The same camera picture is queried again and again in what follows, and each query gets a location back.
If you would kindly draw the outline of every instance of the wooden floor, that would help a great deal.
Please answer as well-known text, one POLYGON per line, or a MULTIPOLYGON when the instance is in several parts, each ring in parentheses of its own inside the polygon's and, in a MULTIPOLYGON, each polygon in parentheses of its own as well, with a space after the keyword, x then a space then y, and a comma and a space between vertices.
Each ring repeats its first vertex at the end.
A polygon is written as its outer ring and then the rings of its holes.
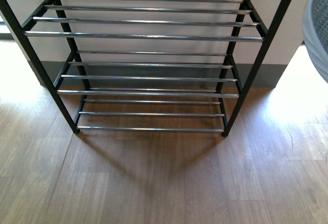
POLYGON ((223 138, 76 136, 17 46, 0 45, 0 223, 328 223, 328 84, 304 48, 223 138))

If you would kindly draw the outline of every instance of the sunlight on floor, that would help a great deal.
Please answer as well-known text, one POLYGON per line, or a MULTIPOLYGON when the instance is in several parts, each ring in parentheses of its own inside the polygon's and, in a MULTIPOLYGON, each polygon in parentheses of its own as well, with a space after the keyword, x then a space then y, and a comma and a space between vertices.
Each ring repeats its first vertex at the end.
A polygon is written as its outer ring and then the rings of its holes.
POLYGON ((30 102, 44 89, 14 41, 0 41, 0 64, 0 99, 30 102))
POLYGON ((308 123, 328 109, 328 84, 316 71, 305 46, 299 47, 270 96, 272 116, 283 122, 308 123))

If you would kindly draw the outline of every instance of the black metal frame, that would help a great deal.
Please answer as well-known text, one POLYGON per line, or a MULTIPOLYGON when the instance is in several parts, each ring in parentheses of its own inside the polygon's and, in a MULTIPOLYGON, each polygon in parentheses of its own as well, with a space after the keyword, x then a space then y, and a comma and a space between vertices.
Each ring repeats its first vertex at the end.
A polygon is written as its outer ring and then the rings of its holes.
MULTIPOLYGON (((122 1, 151 1, 151 0, 122 0, 122 1)), ((227 136, 231 130, 231 127, 240 111, 240 108, 249 92, 249 89, 256 77, 256 74, 264 60, 264 57, 271 45, 271 42, 278 30, 278 27, 283 19, 283 16, 291 2, 291 0, 281 0, 279 7, 276 11, 276 14, 273 18, 273 21, 267 29, 263 21, 261 20, 258 12, 254 8, 251 0, 153 0, 153 1, 169 1, 169 2, 207 2, 207 3, 240 3, 239 10, 200 10, 200 9, 194 9, 194 10, 186 10, 186 9, 153 9, 159 12, 179 12, 179 13, 229 13, 229 14, 237 14, 236 20, 234 23, 203 23, 203 22, 148 22, 148 21, 124 21, 124 20, 79 20, 79 19, 69 19, 66 17, 66 14, 64 12, 65 9, 73 9, 73 10, 109 10, 109 11, 146 11, 142 8, 126 8, 126 7, 120 7, 120 8, 100 8, 100 7, 63 7, 60 0, 44 0, 37 8, 36 10, 25 20, 25 22, 20 25, 18 20, 16 19, 13 11, 11 10, 7 0, 0 0, 0 11, 3 14, 3 19, 6 22, 7 26, 13 33, 13 36, 16 40, 16 42, 19 44, 22 51, 25 53, 25 56, 31 60, 32 64, 34 65, 35 69, 37 70, 38 74, 42 78, 45 86, 48 88, 50 94, 52 95, 53 99, 55 100, 56 104, 58 105, 58 108, 62 112, 64 118, 66 119, 67 123, 71 127, 74 133, 78 133, 80 129, 112 129, 112 130, 124 130, 124 131, 140 131, 140 130, 150 130, 150 131, 182 131, 182 132, 222 132, 223 136, 227 136), (42 18, 42 16, 47 12, 48 9, 55 9, 58 18, 42 18), (254 22, 253 25, 248 26, 256 26, 256 29, 260 35, 260 37, 239 37, 240 29, 243 26, 247 26, 245 23, 243 23, 243 20, 245 18, 245 15, 249 15, 252 21, 254 22), (39 21, 50 21, 50 22, 59 22, 61 24, 61 27, 63 29, 63 33, 57 33, 57 32, 31 32, 30 30, 39 22, 39 21), (172 25, 191 25, 191 26, 232 26, 232 34, 231 36, 227 37, 220 37, 220 36, 210 36, 210 37, 199 37, 199 36, 169 36, 169 35, 112 35, 112 34, 86 34, 86 33, 74 33, 71 30, 70 23, 121 23, 121 24, 150 24, 150 23, 157 23, 157 24, 172 24, 172 25), (42 62, 38 58, 37 54, 35 53, 32 45, 29 42, 28 37, 29 36, 55 36, 55 37, 65 37, 67 39, 68 45, 71 49, 71 52, 65 61, 61 71, 58 74, 58 77, 54 81, 54 83, 51 82, 46 70, 44 69, 42 62), (223 66, 221 66, 219 79, 211 79, 210 81, 217 80, 217 86, 214 93, 198 93, 198 96, 201 97, 216 97, 219 100, 220 109, 223 115, 220 115, 222 117, 224 130, 221 129, 161 129, 161 128, 149 128, 149 129, 140 129, 140 128, 106 128, 106 127, 84 127, 84 126, 78 126, 78 121, 83 114, 83 107, 85 105, 86 101, 90 101, 90 99, 87 99, 89 94, 92 94, 93 92, 100 95, 114 95, 114 94, 121 94, 121 92, 108 92, 108 91, 93 91, 93 89, 90 86, 89 79, 91 78, 104 78, 108 79, 111 76, 88 76, 85 70, 85 63, 82 61, 82 58, 80 56, 80 53, 83 53, 84 51, 79 51, 75 42, 75 37, 104 37, 104 38, 154 38, 154 39, 174 39, 174 40, 215 40, 215 41, 230 41, 227 51, 225 54, 205 54, 205 53, 174 53, 174 52, 122 52, 122 54, 156 54, 156 55, 200 55, 200 56, 225 56, 223 66), (262 46, 258 52, 258 55, 254 61, 254 64, 251 68, 251 71, 246 79, 245 84, 243 85, 238 70, 236 67, 236 63, 233 57, 233 52, 236 46, 236 43, 239 41, 250 41, 250 42, 262 42, 262 46), (76 64, 77 69, 79 71, 80 76, 67 76, 67 72, 72 65, 73 61, 74 63, 81 63, 76 64), (234 79, 226 79, 226 75, 228 70, 232 70, 233 78, 234 79), (84 84, 84 91, 72 91, 71 94, 82 94, 82 98, 80 101, 80 104, 77 109, 77 114, 75 118, 73 119, 68 110, 66 109, 60 94, 65 93, 66 91, 59 90, 64 78, 80 78, 83 81, 84 84), (232 94, 222 94, 222 87, 225 82, 233 81, 236 84, 237 90, 239 95, 232 95, 232 94), (236 106, 228 119, 226 116, 226 109, 224 106, 224 100, 225 97, 238 97, 236 106)), ((100 53, 100 54, 117 54, 118 52, 89 52, 89 53, 100 53)), ((185 80, 184 78, 176 78, 176 80, 185 80)), ((159 95, 159 96, 192 96, 191 93, 180 93, 179 95, 174 92, 169 93, 146 93, 146 92, 127 92, 127 95, 159 95)))

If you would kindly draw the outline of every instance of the metal shoe rack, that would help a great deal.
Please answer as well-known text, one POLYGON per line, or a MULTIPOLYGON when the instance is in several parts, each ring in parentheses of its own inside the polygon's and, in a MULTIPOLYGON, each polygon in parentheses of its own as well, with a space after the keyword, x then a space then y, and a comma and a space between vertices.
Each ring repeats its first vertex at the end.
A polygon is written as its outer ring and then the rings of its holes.
POLYGON ((227 136, 236 116, 247 96, 247 93, 252 85, 252 82, 261 66, 261 63, 265 57, 267 50, 278 30, 278 27, 282 21, 282 18, 291 2, 291 0, 281 0, 280 5, 276 11, 273 21, 267 29, 261 20, 259 14, 254 8, 251 0, 93 0, 93 1, 130 1, 138 4, 138 2, 167 2, 168 5, 178 3, 179 5, 185 6, 184 8, 144 8, 144 7, 104 7, 104 6, 64 6, 62 5, 63 0, 44 0, 40 6, 26 19, 21 25, 16 19, 13 11, 6 0, 0 0, 0 9, 3 14, 4 20, 7 26, 11 29, 14 38, 19 44, 25 56, 31 60, 35 69, 42 78, 45 86, 48 88, 53 99, 58 105, 60 111, 65 117, 67 123, 71 127, 74 133, 78 133, 83 129, 106 129, 106 130, 123 130, 123 131, 175 131, 175 132, 220 132, 223 136, 227 136), (224 4, 240 4, 239 9, 190 9, 187 7, 189 4, 200 3, 224 3, 224 4), (55 10, 57 18, 44 17, 48 10, 55 10), (68 18, 66 17, 65 11, 120 11, 129 12, 125 15, 130 15, 133 12, 149 13, 149 12, 161 12, 158 13, 158 20, 131 20, 131 19, 99 19, 99 18, 68 18), (231 22, 201 22, 201 21, 163 21, 160 15, 165 13, 194 13, 194 14, 231 14, 235 15, 234 20, 231 22), (251 23, 244 22, 244 18, 249 16, 251 23), (62 32, 40 32, 33 31, 32 29, 38 23, 60 23, 63 28, 62 32), (183 27, 183 26, 194 26, 194 27, 231 27, 232 33, 230 36, 207 36, 207 35, 149 35, 149 34, 111 34, 111 33, 85 33, 85 32, 73 32, 71 30, 71 24, 134 24, 134 25, 170 25, 172 27, 183 27), (257 29, 258 35, 248 37, 239 36, 241 28, 253 27, 257 29), (34 51, 29 38, 30 37, 62 37, 67 39, 67 43, 71 49, 67 60, 64 62, 62 69, 60 70, 58 77, 54 82, 51 81, 45 68, 42 65, 39 57, 34 51), (118 39, 148 39, 148 40, 182 40, 186 44, 190 41, 206 40, 212 42, 229 42, 228 48, 224 53, 206 53, 206 52, 170 52, 165 51, 118 51, 111 49, 109 51, 93 51, 90 49, 78 49, 75 42, 75 38, 118 38, 118 39), (244 83, 242 84, 238 70, 236 68, 233 52, 237 42, 260 42, 261 47, 251 68, 251 71, 244 83), (168 56, 211 56, 211 57, 224 57, 222 64, 205 64, 204 62, 198 63, 186 63, 186 62, 173 62, 163 63, 159 61, 153 62, 121 62, 121 61, 110 61, 110 62, 95 62, 95 61, 83 61, 84 54, 102 54, 102 55, 152 55, 154 57, 160 57, 162 55, 168 56), (135 68, 136 75, 132 76, 112 76, 112 75, 88 75, 86 69, 92 68, 92 66, 101 66, 102 68, 135 68), (67 74, 70 68, 77 68, 79 75, 67 74), (138 76, 138 68, 146 68, 149 70, 149 76, 138 76), (208 69, 219 70, 219 74, 216 78, 208 77, 179 77, 179 76, 154 76, 152 71, 158 68, 184 69, 186 73, 190 69, 199 69, 205 71, 208 69), (233 78, 226 78, 228 72, 232 73, 233 78), (84 90, 63 90, 61 87, 63 80, 65 79, 81 79, 83 81, 84 90), (106 80, 109 85, 111 81, 134 81, 145 80, 152 85, 149 88, 126 88, 126 87, 95 87, 91 85, 90 80, 106 80), (157 83, 160 81, 169 82, 170 88, 158 88, 157 83), (185 85, 183 88, 176 88, 176 83, 190 83, 185 85), (214 83, 213 88, 190 88, 193 83, 214 83), (223 94, 222 86, 224 83, 235 83, 238 90, 238 94, 223 94), (81 101, 77 108, 75 117, 72 117, 64 102, 62 101, 62 95, 81 95, 81 101), (236 105, 230 116, 226 114, 224 108, 224 100, 226 98, 236 99, 236 105), (220 113, 215 114, 201 114, 201 113, 142 113, 142 112, 104 112, 104 111, 86 111, 85 104, 106 104, 114 105, 115 103, 123 105, 180 105, 180 106, 194 106, 194 110, 197 110, 199 106, 216 106, 216 109, 220 110, 220 113), (96 117, 112 117, 112 116, 150 116, 150 117, 188 117, 194 119, 200 118, 212 118, 221 119, 222 128, 147 128, 147 127, 114 127, 114 126, 97 126, 93 124, 80 125, 79 120, 81 116, 96 116, 96 117))

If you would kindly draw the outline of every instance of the baseboard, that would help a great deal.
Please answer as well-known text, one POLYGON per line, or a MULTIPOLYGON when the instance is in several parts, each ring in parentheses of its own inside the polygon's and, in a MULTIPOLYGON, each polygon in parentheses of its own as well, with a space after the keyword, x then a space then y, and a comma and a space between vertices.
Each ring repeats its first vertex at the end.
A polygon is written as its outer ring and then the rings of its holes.
MULTIPOLYGON (((31 62, 29 62, 32 70, 35 72, 31 62)), ((63 63, 61 62, 43 62, 45 69, 47 70, 50 78, 54 81, 57 77, 58 72, 62 68, 63 63)), ((240 78, 244 83, 250 72, 252 64, 237 64, 240 78)), ((253 82, 253 87, 276 87, 280 77, 285 71, 287 65, 272 65, 263 64, 253 82)), ((113 75, 113 76, 179 76, 179 77, 207 77, 217 78, 220 70, 218 69, 186 69, 184 68, 133 68, 133 67, 86 67, 86 72, 89 75, 113 75)), ((68 74, 78 75, 76 67, 72 67, 68 74)), ((41 78, 36 75, 40 83, 42 84, 41 78)), ((231 71, 228 71, 228 77, 232 78, 231 71)), ((106 86, 106 85, 135 85, 135 86, 198 86, 198 87, 211 87, 215 86, 215 83, 198 83, 198 82, 168 82, 168 81, 150 81, 137 80, 131 82, 130 80, 90 80, 92 86, 106 86)), ((81 80, 76 79, 65 79, 63 85, 82 85, 81 80)))

